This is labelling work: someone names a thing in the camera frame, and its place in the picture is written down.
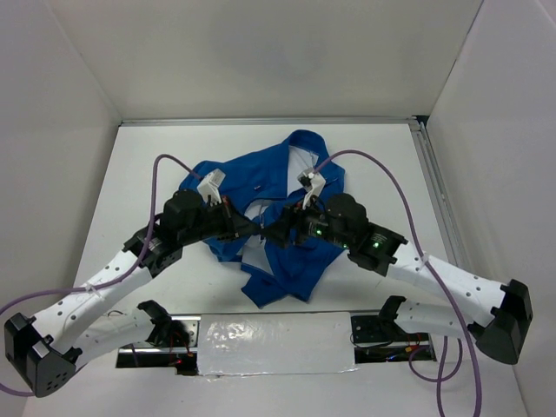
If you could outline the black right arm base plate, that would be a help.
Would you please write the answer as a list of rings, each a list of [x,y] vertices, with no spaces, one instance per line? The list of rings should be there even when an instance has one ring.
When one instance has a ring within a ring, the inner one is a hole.
[[[388,329],[377,314],[351,316],[350,342],[356,364],[434,361],[435,353],[428,334],[407,334]]]

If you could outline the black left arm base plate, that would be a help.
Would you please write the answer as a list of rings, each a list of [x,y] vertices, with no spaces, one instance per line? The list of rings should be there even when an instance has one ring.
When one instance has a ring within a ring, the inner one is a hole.
[[[196,356],[200,315],[173,314],[169,330],[156,337],[155,341],[140,341],[133,345],[120,347],[118,356],[130,356],[131,360],[139,360],[148,354],[166,355],[170,361],[184,361]]]

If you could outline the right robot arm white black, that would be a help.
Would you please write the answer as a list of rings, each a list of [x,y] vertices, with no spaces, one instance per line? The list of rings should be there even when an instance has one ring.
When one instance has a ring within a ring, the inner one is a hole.
[[[372,223],[351,195],[331,197],[324,207],[286,206],[262,235],[281,248],[315,238],[347,250],[358,267],[403,281],[447,301],[431,305],[391,295],[379,312],[379,330],[390,341],[429,333],[464,339],[489,358],[518,363],[533,309],[527,285],[491,281],[434,256],[394,231]]]

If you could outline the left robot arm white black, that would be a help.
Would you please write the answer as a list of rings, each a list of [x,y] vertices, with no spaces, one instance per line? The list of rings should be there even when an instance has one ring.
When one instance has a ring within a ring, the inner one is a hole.
[[[227,197],[206,203],[193,190],[175,192],[163,211],[82,286],[31,317],[17,313],[5,322],[8,362],[28,385],[28,394],[43,398],[112,349],[141,341],[160,347],[172,338],[188,343],[188,330],[156,301],[115,315],[110,310],[179,261],[184,247],[209,238],[231,242],[259,230]]]

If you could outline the blue jacket white lining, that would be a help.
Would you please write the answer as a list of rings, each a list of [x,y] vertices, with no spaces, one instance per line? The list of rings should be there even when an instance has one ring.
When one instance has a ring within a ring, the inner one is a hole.
[[[329,156],[324,139],[310,130],[298,129],[281,143],[226,162],[202,161],[199,175],[219,169],[225,175],[219,190],[252,221],[268,226],[288,204],[302,201],[305,191],[298,175]],[[233,242],[207,239],[219,262],[237,262],[250,275],[242,292],[258,307],[290,295],[308,301],[325,269],[341,254],[341,248],[310,238],[302,245],[279,248],[252,235]]]

